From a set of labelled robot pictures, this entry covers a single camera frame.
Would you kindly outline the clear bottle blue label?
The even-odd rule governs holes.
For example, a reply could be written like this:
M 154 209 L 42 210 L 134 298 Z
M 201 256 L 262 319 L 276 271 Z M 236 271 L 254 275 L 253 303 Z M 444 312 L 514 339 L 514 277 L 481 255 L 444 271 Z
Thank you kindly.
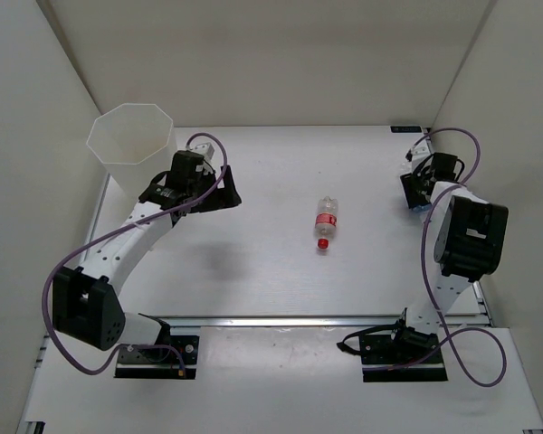
M 417 214 L 421 214 L 423 212 L 429 212 L 429 210 L 431 209 L 431 206 L 432 205 L 430 203 L 427 203 L 424 205 L 416 205 L 415 207 L 410 208 L 409 211 L 417 213 Z

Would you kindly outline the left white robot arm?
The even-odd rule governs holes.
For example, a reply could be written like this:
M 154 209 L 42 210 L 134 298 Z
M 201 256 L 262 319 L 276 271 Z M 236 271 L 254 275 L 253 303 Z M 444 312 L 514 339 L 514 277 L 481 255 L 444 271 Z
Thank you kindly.
M 108 239 L 76 268 L 62 267 L 52 280 L 52 329 L 102 351 L 126 344 L 139 347 L 152 362 L 172 349 L 166 322 L 123 310 L 119 294 L 131 272 L 151 248 L 190 213 L 233 208 L 242 199 L 232 169 L 212 165 L 221 143 L 187 144 L 174 153 L 171 166 L 155 175 Z

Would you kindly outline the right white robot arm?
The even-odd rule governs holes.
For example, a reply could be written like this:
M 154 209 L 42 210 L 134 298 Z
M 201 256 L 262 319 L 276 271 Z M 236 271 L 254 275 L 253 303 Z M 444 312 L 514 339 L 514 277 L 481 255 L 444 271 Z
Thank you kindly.
M 388 339 L 389 353 L 407 362 L 421 348 L 435 346 L 441 320 L 460 294 L 500 263 L 509 210 L 489 203 L 458 183 L 464 162 L 433 153 L 411 160 L 412 171 L 401 175 L 408 209 L 428 222 L 421 245 L 424 265 L 435 272 L 431 291 L 406 308 Z

